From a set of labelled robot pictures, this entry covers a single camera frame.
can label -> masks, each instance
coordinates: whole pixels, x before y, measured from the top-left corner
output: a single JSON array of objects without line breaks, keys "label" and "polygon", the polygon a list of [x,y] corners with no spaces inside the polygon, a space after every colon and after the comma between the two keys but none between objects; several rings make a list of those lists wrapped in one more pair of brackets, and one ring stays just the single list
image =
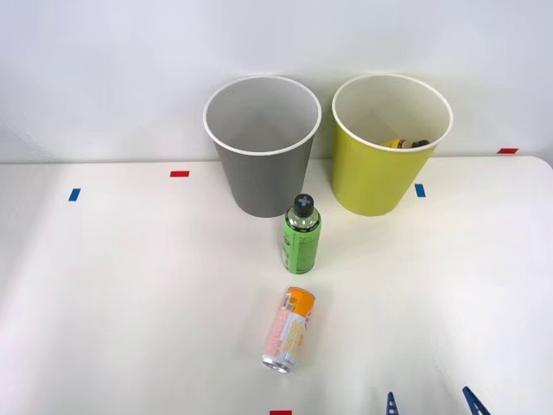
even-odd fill
[{"label": "can label", "polygon": [[305,290],[288,289],[265,344],[263,358],[270,357],[292,368],[303,344],[315,297]]},{"label": "can label", "polygon": [[321,223],[308,232],[292,229],[284,222],[283,263],[290,272],[307,272],[315,264]]}]

bottle label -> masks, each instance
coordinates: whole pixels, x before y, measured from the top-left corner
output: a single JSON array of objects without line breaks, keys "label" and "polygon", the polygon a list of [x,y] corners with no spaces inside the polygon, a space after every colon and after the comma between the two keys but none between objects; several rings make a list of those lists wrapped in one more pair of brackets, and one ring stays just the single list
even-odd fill
[{"label": "bottle label", "polygon": [[301,273],[313,268],[320,234],[321,222],[308,232],[292,229],[284,222],[283,263],[288,271]]}]

bin rim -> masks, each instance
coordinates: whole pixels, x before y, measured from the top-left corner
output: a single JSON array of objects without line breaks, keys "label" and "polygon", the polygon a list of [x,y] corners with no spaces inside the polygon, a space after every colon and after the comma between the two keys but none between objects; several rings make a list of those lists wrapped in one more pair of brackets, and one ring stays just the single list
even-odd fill
[{"label": "bin rim", "polygon": [[[378,145],[378,144],[371,143],[371,142],[366,141],[363,138],[357,136],[356,134],[353,134],[341,122],[340,117],[338,117],[338,114],[336,113],[336,99],[338,98],[340,93],[344,90],[344,88],[346,88],[349,84],[352,84],[353,82],[355,82],[357,80],[362,80],[364,78],[371,78],[371,77],[375,77],[375,76],[389,76],[389,77],[392,77],[392,78],[402,78],[404,80],[410,80],[412,82],[415,82],[415,83],[429,89],[436,97],[438,97],[438,99],[448,109],[448,114],[449,114],[449,125],[448,125],[448,128],[446,129],[446,131],[442,134],[442,136],[440,138],[438,138],[437,140],[433,141],[430,144],[424,145],[422,147],[416,147],[415,149],[392,149],[391,147],[384,147],[383,145]],[[431,149],[432,147],[436,147],[449,134],[449,132],[451,131],[451,128],[453,127],[453,111],[451,111],[451,106],[449,105],[449,102],[443,97],[443,95],[438,90],[436,90],[434,87],[428,85],[427,83],[422,82],[421,80],[418,80],[418,79],[415,79],[415,78],[411,78],[410,76],[407,76],[407,75],[402,75],[400,73],[369,73],[369,74],[360,75],[360,76],[357,76],[355,78],[350,79],[348,82],[346,82],[340,88],[338,88],[338,91],[336,91],[336,93],[334,94],[334,97],[332,98],[332,114],[334,116],[334,120],[336,121],[336,123],[350,137],[353,137],[357,141],[359,141],[360,143],[368,145],[369,147],[373,147],[374,149],[389,151],[389,152],[392,152],[392,153],[417,153],[418,151],[425,151],[425,150]]]},{"label": "bin rim", "polygon": [[[273,150],[273,151],[246,151],[246,150],[237,149],[235,147],[232,147],[231,145],[223,143],[217,137],[215,137],[215,134],[212,133],[211,129],[209,128],[209,125],[207,125],[207,111],[209,110],[209,106],[211,105],[211,103],[213,102],[215,97],[217,97],[217,95],[219,95],[219,93],[224,91],[226,88],[228,88],[230,86],[233,86],[234,84],[238,84],[239,82],[243,82],[245,80],[254,80],[254,79],[258,79],[258,78],[266,78],[266,79],[273,79],[273,80],[285,80],[287,82],[290,82],[290,83],[292,83],[296,86],[299,86],[301,89],[303,89],[305,92],[307,92],[308,95],[316,103],[316,105],[317,105],[317,121],[315,122],[315,126],[313,127],[313,129],[304,138],[302,138],[302,140],[300,140],[297,143],[292,144],[288,147],[284,147],[283,149],[279,149],[279,150]],[[307,88],[305,85],[298,82],[297,80],[291,80],[290,78],[286,78],[284,76],[278,76],[278,75],[245,76],[245,77],[239,78],[237,80],[233,80],[233,81],[231,81],[227,84],[224,84],[221,88],[219,88],[217,91],[215,91],[215,93],[213,93],[213,95],[209,98],[209,100],[206,103],[206,106],[204,107],[204,114],[203,114],[204,128],[206,129],[206,132],[209,135],[209,137],[211,137],[211,139],[215,143],[220,145],[221,147],[223,147],[223,148],[225,148],[229,151],[232,151],[233,153],[239,153],[239,154],[242,154],[244,156],[275,156],[277,154],[283,154],[283,153],[292,151],[293,149],[296,149],[296,148],[304,145],[307,141],[309,141],[311,139],[311,137],[319,129],[319,126],[321,125],[321,120],[322,120],[321,103],[317,99],[316,95],[309,88]]]}]

blue clip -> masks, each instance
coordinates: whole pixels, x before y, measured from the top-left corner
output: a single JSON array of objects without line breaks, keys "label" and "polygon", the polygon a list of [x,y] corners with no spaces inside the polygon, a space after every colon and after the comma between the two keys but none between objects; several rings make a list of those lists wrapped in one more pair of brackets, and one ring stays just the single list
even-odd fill
[{"label": "blue clip", "polygon": [[77,201],[77,198],[79,197],[80,188],[74,188],[71,192],[71,195],[69,196],[68,201]]},{"label": "blue clip", "polygon": [[399,415],[397,411],[396,400],[392,392],[388,393],[388,403],[386,404],[386,415]]},{"label": "blue clip", "polygon": [[473,415],[492,415],[486,407],[482,405],[480,400],[476,398],[476,395],[474,395],[473,391],[471,391],[468,386],[463,387],[463,393],[470,407],[470,412]]},{"label": "blue clip", "polygon": [[426,197],[426,193],[424,193],[424,186],[422,184],[416,184],[415,190],[418,197]]}]

black bottle cap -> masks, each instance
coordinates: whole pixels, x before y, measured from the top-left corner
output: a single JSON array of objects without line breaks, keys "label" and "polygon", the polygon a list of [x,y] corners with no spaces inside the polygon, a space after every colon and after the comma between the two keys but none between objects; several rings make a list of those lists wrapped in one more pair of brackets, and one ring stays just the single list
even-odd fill
[{"label": "black bottle cap", "polygon": [[301,218],[307,218],[313,213],[315,201],[310,195],[302,193],[294,199],[294,213]]},{"label": "black bottle cap", "polygon": [[430,141],[429,141],[429,140],[415,141],[415,142],[411,145],[411,149],[415,149],[416,147],[423,147],[424,145],[429,145],[429,144],[430,144]]}]

